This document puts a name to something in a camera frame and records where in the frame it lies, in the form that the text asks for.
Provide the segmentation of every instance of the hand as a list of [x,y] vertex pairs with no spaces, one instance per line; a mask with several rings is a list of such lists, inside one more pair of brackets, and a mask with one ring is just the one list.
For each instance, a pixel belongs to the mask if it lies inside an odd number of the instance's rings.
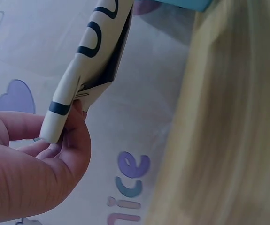
[[75,102],[57,144],[39,140],[20,149],[9,141],[39,136],[44,117],[0,111],[0,222],[46,212],[61,203],[86,172],[91,143]]

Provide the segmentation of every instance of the pink letter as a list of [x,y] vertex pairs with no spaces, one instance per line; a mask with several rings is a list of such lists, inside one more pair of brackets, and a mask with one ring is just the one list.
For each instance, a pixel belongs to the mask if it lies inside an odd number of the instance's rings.
[[115,221],[118,219],[138,222],[141,220],[141,217],[122,213],[112,213],[108,216],[108,225],[115,225]]

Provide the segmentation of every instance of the blue box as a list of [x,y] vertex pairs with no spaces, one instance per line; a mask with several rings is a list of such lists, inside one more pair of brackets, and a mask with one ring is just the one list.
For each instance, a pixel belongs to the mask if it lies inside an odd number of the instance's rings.
[[203,12],[210,5],[212,0],[156,0],[195,11]]

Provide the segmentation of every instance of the purple heart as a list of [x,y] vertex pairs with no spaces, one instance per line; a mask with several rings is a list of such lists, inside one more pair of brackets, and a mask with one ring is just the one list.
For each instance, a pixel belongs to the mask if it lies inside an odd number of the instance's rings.
[[0,111],[36,113],[35,102],[26,83],[12,80],[8,84],[7,92],[0,96]]

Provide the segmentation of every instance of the table surface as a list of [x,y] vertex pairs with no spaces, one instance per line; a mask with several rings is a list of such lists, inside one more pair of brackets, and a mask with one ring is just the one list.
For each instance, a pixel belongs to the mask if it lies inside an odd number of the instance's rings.
[[270,224],[270,0],[196,15],[146,224]]

